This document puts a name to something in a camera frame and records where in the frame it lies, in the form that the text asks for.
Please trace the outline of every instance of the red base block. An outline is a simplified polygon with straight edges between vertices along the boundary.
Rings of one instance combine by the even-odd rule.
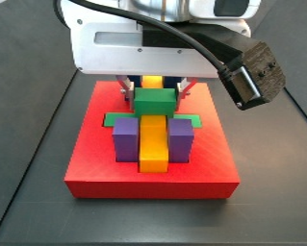
[[[74,146],[64,182],[77,198],[209,199],[228,198],[239,185],[221,125],[208,88],[196,84],[177,113],[200,115],[193,129],[188,163],[169,163],[168,173],[137,172],[137,163],[116,162],[112,128],[105,112],[128,112],[118,84],[98,82]]]

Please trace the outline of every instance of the block structure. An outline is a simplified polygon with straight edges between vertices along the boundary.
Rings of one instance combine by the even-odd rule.
[[[193,140],[189,119],[168,119],[168,160],[186,163]]]
[[[173,116],[176,95],[172,88],[134,88],[134,114]]]
[[[137,118],[117,118],[112,136],[117,162],[136,162],[138,157]]]
[[[166,173],[140,173],[137,163],[114,159],[105,112],[128,112],[118,83],[98,82],[92,92],[85,119],[64,182],[77,198],[223,199],[239,185],[239,176],[221,131],[209,90],[196,84],[180,105],[180,114],[200,115],[194,128],[189,163],[168,164]]]
[[[165,173],[168,169],[166,124],[164,115],[140,118],[138,172]]]

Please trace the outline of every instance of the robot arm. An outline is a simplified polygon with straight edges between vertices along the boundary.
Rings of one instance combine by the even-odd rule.
[[[227,66],[231,72],[225,78],[221,76],[221,82],[239,109],[269,102],[284,86],[285,79],[267,45],[248,38],[249,28],[243,18],[255,14],[259,1],[90,2],[128,11],[133,16],[149,16],[161,23],[168,21],[177,32],[197,41],[200,50],[210,51],[221,62],[220,67]],[[84,3],[86,1],[61,0],[64,19],[70,28],[74,64],[84,73],[113,74],[118,78],[129,74],[217,77],[216,66],[189,43],[136,17],[129,19],[97,12],[90,3],[85,7],[78,5]]]

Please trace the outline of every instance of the green block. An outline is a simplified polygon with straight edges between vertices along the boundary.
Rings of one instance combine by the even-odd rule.
[[[197,114],[174,114],[174,119],[189,119],[193,128],[201,128],[201,121]]]
[[[134,114],[173,116],[176,94],[173,88],[134,88]]]
[[[104,127],[113,127],[117,118],[136,118],[134,113],[106,112],[104,118]]]

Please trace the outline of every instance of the yellow bar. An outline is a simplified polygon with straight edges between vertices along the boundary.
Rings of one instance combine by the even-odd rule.
[[[142,115],[140,121],[138,171],[140,173],[165,173],[166,169],[165,117],[162,115]]]
[[[141,88],[162,88],[161,76],[142,76]]]

